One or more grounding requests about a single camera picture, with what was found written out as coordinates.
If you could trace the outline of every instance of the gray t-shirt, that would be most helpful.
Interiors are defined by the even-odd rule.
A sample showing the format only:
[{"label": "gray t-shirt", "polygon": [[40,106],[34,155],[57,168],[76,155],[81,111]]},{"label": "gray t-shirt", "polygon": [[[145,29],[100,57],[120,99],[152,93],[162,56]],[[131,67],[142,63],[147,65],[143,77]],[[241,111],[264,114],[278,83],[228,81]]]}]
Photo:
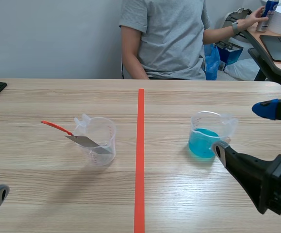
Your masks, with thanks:
[{"label": "gray t-shirt", "polygon": [[142,32],[138,59],[149,77],[205,79],[205,0],[125,0],[119,25]]}]

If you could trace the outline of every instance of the blue bag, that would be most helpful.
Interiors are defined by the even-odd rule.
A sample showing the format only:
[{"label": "blue bag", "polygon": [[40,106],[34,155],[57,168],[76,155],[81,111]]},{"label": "blue bag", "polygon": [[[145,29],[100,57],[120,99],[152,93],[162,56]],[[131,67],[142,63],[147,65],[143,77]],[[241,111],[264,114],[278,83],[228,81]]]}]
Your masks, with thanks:
[{"label": "blue bag", "polygon": [[217,46],[214,44],[205,45],[206,79],[217,80],[220,65],[220,55]]}]

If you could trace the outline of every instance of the plastic measuring cup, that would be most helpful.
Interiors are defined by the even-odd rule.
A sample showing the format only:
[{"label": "plastic measuring cup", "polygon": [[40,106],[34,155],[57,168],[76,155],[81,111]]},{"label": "plastic measuring cup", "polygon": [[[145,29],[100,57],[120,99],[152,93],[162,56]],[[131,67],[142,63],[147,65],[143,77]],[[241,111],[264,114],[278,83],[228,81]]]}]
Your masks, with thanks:
[{"label": "plastic measuring cup", "polygon": [[196,156],[212,158],[212,144],[226,140],[235,133],[238,119],[232,115],[199,112],[191,117],[189,148]]},{"label": "plastic measuring cup", "polygon": [[[116,125],[107,118],[90,118],[86,114],[82,115],[82,120],[75,118],[74,121],[77,124],[73,132],[75,136],[87,136],[99,145],[98,147],[83,147],[78,144],[87,160],[96,166],[103,166],[112,162],[116,156]],[[110,153],[96,153],[100,147]]]}]

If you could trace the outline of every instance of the blue liquid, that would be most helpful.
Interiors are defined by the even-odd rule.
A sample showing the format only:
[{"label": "blue liquid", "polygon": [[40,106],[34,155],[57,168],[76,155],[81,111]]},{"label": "blue liquid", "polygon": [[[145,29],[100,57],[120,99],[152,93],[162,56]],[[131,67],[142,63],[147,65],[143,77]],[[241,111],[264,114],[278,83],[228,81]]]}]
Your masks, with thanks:
[{"label": "blue liquid", "polygon": [[219,135],[208,129],[196,129],[195,131],[201,132],[205,135],[194,132],[190,134],[189,148],[192,153],[201,158],[214,157],[215,154],[212,151],[212,145],[214,142],[220,140]]}]

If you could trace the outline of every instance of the hand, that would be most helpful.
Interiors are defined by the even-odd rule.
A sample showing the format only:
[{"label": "hand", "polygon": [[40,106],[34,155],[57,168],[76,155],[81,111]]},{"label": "hand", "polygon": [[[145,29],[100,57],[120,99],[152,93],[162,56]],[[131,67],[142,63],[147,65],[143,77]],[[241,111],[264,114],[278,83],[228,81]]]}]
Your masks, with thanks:
[{"label": "hand", "polygon": [[239,20],[238,23],[239,23],[239,28],[241,29],[241,31],[246,30],[247,28],[251,27],[255,23],[268,21],[268,17],[260,18],[264,9],[265,9],[265,6],[262,6],[258,10],[251,13],[249,18]]}]

